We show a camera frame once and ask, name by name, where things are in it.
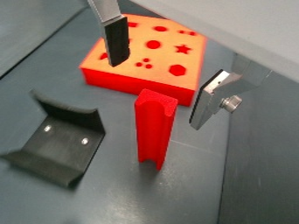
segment gray table surface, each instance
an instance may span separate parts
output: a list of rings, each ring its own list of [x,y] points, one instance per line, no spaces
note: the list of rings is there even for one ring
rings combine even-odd
[[[0,0],[0,78],[84,8],[80,0]]]
[[[124,12],[145,12],[125,7]],[[22,147],[45,117],[30,89],[77,108],[97,108],[107,130],[73,190],[0,161],[0,223],[216,223],[228,114],[220,111],[196,131],[188,124],[192,109],[180,106],[163,169],[139,164],[136,96],[85,85],[78,70],[97,38],[97,20],[86,9],[0,80],[0,153]],[[220,68],[229,70],[232,56],[209,41],[201,83]]]

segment red shape sorter block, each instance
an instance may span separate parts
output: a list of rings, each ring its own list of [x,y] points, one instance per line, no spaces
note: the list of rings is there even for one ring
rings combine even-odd
[[[176,107],[176,99],[148,89],[135,101],[137,160],[153,160],[157,170],[164,164]]]
[[[168,19],[133,15],[127,19],[129,58],[112,67],[101,38],[78,66],[86,83],[135,95],[148,88],[191,106],[205,38]]]

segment orange foam block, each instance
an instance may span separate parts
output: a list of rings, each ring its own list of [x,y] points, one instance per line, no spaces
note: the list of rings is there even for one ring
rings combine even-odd
[[[86,83],[133,95],[147,88],[191,106],[205,38],[168,19],[135,15],[127,19],[129,58],[112,67],[101,38],[78,66]]]

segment star-shaped hole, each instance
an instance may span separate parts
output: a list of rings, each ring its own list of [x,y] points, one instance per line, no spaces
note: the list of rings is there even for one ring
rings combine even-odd
[[[191,48],[187,45],[176,45],[175,47],[176,47],[177,53],[184,53],[184,54],[189,53]]]

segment metal bolt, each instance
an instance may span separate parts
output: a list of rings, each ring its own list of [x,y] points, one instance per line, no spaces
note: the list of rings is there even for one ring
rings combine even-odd
[[[84,138],[81,139],[81,144],[88,144],[88,142],[89,142],[89,140],[84,137]]]
[[[46,125],[45,128],[44,128],[44,131],[48,132],[48,131],[50,131],[50,129],[52,129],[52,126]]]
[[[219,106],[223,109],[225,109],[229,113],[232,113],[240,103],[241,99],[236,95],[232,95],[229,98],[223,99],[221,104]]]

